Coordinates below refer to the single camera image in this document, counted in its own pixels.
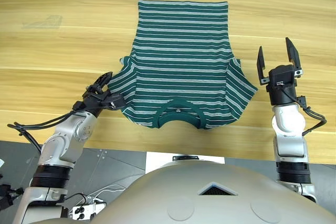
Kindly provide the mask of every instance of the white wire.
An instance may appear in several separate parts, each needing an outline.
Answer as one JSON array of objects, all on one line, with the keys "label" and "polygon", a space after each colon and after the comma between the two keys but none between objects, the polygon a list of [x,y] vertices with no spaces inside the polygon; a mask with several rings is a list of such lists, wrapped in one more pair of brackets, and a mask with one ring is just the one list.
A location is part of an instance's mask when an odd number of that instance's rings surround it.
[{"label": "white wire", "polygon": [[104,191],[109,191],[109,192],[111,192],[111,193],[115,193],[116,191],[125,191],[125,189],[118,189],[118,190],[104,189],[103,191],[100,191],[100,192],[93,198],[93,201],[92,201],[92,202],[94,202],[95,199],[96,199],[102,192],[104,192]]},{"label": "white wire", "polygon": [[[115,190],[115,189],[113,189],[113,188],[109,188],[110,186],[120,186],[120,187],[123,188],[123,190],[119,190],[119,189],[117,189],[118,191],[124,191],[124,190],[126,189],[126,187],[124,187],[124,186],[122,186],[122,185],[119,185],[119,184],[112,184],[112,185],[108,185],[108,186],[106,186],[106,187],[100,188],[100,189],[98,189],[98,190],[96,190],[96,191],[94,191],[94,192],[92,192],[92,193],[90,193],[90,194],[88,194],[88,195],[85,195],[85,197],[86,197],[86,199],[88,199],[87,197],[89,197],[89,196],[91,196],[91,195],[93,195],[93,194],[95,194],[95,193],[97,193],[97,192],[99,192],[99,191],[102,191],[102,190],[104,190],[104,189]],[[78,204],[80,204],[82,201],[83,201],[83,199],[81,199],[80,201],[78,201],[78,202],[75,204],[75,206],[77,206]]]}]

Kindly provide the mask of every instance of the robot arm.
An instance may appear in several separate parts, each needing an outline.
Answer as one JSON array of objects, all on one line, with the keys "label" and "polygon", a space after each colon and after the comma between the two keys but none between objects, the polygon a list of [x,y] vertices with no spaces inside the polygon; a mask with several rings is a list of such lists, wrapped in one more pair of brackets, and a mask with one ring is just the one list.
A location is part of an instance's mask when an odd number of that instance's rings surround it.
[{"label": "robot arm", "polygon": [[[265,69],[262,47],[259,48],[257,69],[260,84],[267,84],[266,90],[269,93],[271,105],[273,105],[274,116],[272,127],[275,130],[274,152],[278,172],[278,182],[297,192],[300,195],[317,202],[314,185],[310,181],[309,160],[307,143],[303,137],[313,129],[324,125],[327,121],[324,116],[310,110],[306,106],[306,98],[296,96],[295,78],[303,74],[299,54],[293,43],[286,38],[289,61],[292,65],[277,66],[270,70],[269,77],[264,77]],[[311,129],[305,130],[306,121],[299,112],[300,105],[303,110],[314,118],[320,120]]]},{"label": "robot arm", "polygon": [[[56,205],[64,202],[70,170],[80,157],[85,142],[92,135],[97,117],[103,109],[118,110],[125,106],[122,95],[111,94],[102,88],[112,73],[102,75],[87,87],[83,101],[77,101],[67,118],[56,126],[55,133],[44,143],[38,167],[25,190],[14,224],[31,223],[50,218],[67,217],[67,209]],[[24,131],[20,124],[9,125]]]}]

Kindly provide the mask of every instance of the gray floor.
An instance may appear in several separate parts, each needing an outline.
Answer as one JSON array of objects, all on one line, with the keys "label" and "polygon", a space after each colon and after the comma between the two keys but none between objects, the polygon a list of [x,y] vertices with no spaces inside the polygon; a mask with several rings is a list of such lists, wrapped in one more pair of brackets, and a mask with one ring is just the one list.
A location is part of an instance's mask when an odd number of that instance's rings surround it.
[{"label": "gray floor", "polygon": [[[0,158],[5,161],[0,168],[4,176],[0,184],[11,184],[14,188],[27,187],[37,166],[36,150],[29,144],[0,141]],[[90,194],[111,184],[128,187],[144,174],[145,160],[145,152],[84,149],[71,172],[68,195],[78,192]],[[225,161],[276,179],[274,162],[236,158],[226,158]],[[336,166],[311,164],[310,169],[319,204],[336,215]],[[99,198],[110,203],[120,193],[105,192]],[[72,208],[80,199],[80,196],[74,197],[64,206]],[[13,206],[0,211],[0,224],[12,223],[18,203],[19,199]]]},{"label": "gray floor", "polygon": [[[11,184],[13,188],[27,187],[36,170],[38,153],[30,144],[0,141],[0,158],[5,164],[0,168],[4,177],[0,184]],[[144,175],[145,152],[128,152],[86,148],[71,171],[67,186],[68,195],[90,194],[102,187],[119,184],[128,187]],[[104,192],[99,195],[106,203],[112,202],[121,192]],[[76,196],[65,201],[63,206],[72,209],[81,199]],[[20,198],[14,205],[0,211],[0,224],[12,223]]]}]

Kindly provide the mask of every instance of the wood grain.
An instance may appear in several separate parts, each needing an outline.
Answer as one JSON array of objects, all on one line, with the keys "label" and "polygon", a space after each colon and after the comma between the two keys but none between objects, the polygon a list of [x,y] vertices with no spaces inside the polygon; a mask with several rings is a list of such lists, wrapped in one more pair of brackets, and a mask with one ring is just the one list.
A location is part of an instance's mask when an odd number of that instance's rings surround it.
[{"label": "wood grain", "polygon": [[[69,111],[101,73],[121,69],[138,21],[138,0],[0,0],[1,140],[22,141],[7,123],[39,123]],[[87,147],[273,159],[271,105],[256,57],[267,71],[287,64],[285,37],[300,53],[297,92],[328,124],[307,135],[310,161],[336,164],[335,0],[190,0],[229,2],[229,35],[243,72],[259,91],[231,125],[204,131],[184,122],[148,129],[103,112]],[[50,16],[58,27],[29,26]],[[316,122],[307,118],[307,126]],[[53,130],[32,132],[43,143]]]}]

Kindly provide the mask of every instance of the green striped shirt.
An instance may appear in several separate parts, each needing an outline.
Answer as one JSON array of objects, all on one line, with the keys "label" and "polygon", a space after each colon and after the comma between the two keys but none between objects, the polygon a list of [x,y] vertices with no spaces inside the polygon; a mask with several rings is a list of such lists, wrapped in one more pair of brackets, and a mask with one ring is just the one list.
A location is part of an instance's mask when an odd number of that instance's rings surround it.
[{"label": "green striped shirt", "polygon": [[228,38],[228,4],[139,0],[130,56],[108,84],[123,94],[132,122],[181,120],[211,129],[239,119],[257,88]]}]

